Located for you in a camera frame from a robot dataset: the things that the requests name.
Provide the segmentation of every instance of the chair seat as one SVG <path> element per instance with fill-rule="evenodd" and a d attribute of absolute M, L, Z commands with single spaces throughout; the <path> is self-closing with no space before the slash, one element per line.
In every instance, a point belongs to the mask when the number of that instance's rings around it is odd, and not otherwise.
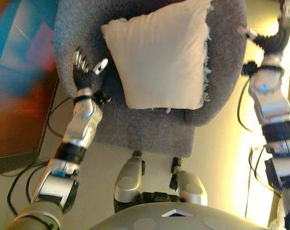
<path fill-rule="evenodd" d="M 58 75 L 70 96 L 76 95 L 72 79 L 72 55 L 78 46 L 89 50 L 88 60 L 110 64 L 93 82 L 112 97 L 103 108 L 103 118 L 94 141 L 134 150 L 176 157 L 191 154 L 195 126 L 208 123 L 225 105 L 240 75 L 246 39 L 229 30 L 231 23 L 246 25 L 244 0 L 213 0 L 207 16 L 210 27 L 208 92 L 210 102 L 195 111 L 172 109 L 134 110 L 126 106 L 123 88 L 100 27 L 112 19 L 148 14 L 180 0 L 65 1 L 58 6 L 55 23 L 55 60 Z"/>

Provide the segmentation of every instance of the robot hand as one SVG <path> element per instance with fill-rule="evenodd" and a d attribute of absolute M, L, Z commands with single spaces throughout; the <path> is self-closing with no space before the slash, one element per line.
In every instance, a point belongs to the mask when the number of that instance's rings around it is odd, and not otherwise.
<path fill-rule="evenodd" d="M 86 55 L 81 47 L 78 47 L 73 54 L 73 80 L 79 90 L 91 88 L 95 75 L 99 75 L 106 67 L 108 60 L 105 58 L 95 67 L 86 59 Z"/>
<path fill-rule="evenodd" d="M 281 17 L 278 18 L 279 30 L 273 36 L 258 35 L 250 28 L 238 27 L 238 31 L 260 46 L 265 55 L 282 55 L 290 38 L 290 0 L 280 0 Z"/>

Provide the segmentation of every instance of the fabric upholstery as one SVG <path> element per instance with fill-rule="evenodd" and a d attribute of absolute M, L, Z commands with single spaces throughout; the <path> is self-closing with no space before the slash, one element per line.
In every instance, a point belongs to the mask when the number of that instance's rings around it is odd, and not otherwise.
<path fill-rule="evenodd" d="M 101 27 L 129 108 L 202 107 L 210 2 L 185 0 Z"/>
<path fill-rule="evenodd" d="M 71 64 L 76 47 L 87 49 L 92 63 L 103 58 L 109 58 L 111 62 L 93 82 L 94 90 L 102 87 L 112 97 L 111 103 L 103 107 L 104 116 L 94 141 L 188 157 L 193 146 L 194 125 L 209 122 L 225 105 L 239 77 L 246 43 L 236 32 L 229 31 L 227 23 L 246 24 L 244 0 L 212 1 L 214 10 L 207 17 L 212 38 L 209 42 L 210 102 L 205 102 L 199 110 L 173 109 L 170 114 L 166 114 L 165 109 L 132 110 L 125 104 L 121 81 L 100 31 L 101 25 L 113 19 L 148 14 L 178 1 L 60 1 L 55 22 L 55 60 L 59 78 L 68 94 L 76 95 Z"/>

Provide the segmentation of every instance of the chair armrest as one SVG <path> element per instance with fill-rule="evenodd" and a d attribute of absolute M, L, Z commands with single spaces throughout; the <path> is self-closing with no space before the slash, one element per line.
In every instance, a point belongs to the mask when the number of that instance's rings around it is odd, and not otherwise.
<path fill-rule="evenodd" d="M 103 58 L 111 57 L 100 31 L 100 26 L 108 20 L 102 15 L 102 7 L 105 6 L 96 1 L 59 2 L 55 21 L 55 62 L 59 79 L 72 97 L 77 94 L 72 78 L 72 56 L 75 49 L 82 46 L 92 67 Z M 93 80 L 93 91 L 101 88 L 103 80 L 104 73 Z"/>
<path fill-rule="evenodd" d="M 214 9 L 208 13 L 210 27 L 208 42 L 209 102 L 197 110 L 185 110 L 185 119 L 191 125 L 209 123 L 228 101 L 240 76 L 246 48 L 246 38 L 235 30 L 235 24 L 247 24 L 244 0 L 213 0 Z"/>

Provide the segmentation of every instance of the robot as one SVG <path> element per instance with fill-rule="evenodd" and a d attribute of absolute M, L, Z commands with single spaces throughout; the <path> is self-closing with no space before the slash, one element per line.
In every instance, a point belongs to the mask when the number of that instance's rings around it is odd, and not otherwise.
<path fill-rule="evenodd" d="M 249 28 L 238 32 L 264 50 L 260 67 L 244 65 L 242 73 L 250 76 L 249 94 L 272 158 L 265 162 L 270 186 L 282 195 L 285 228 L 290 230 L 290 104 L 281 93 L 283 51 L 290 37 L 290 0 L 282 0 L 279 31 L 265 37 Z M 31 205 L 8 226 L 8 230 L 60 230 L 62 215 L 74 203 L 79 183 L 74 179 L 102 119 L 101 106 L 110 98 L 101 91 L 93 93 L 90 79 L 107 65 L 107 59 L 89 70 L 82 49 L 73 56 L 73 77 L 78 89 L 74 115 L 55 157 L 52 158 L 33 192 Z M 173 164 L 170 187 L 176 195 L 140 193 L 145 164 L 135 151 L 118 175 L 114 190 L 115 214 L 91 230 L 189 230 L 189 229 L 265 229 L 244 219 L 207 207 L 207 193 L 199 178 L 181 171 Z"/>

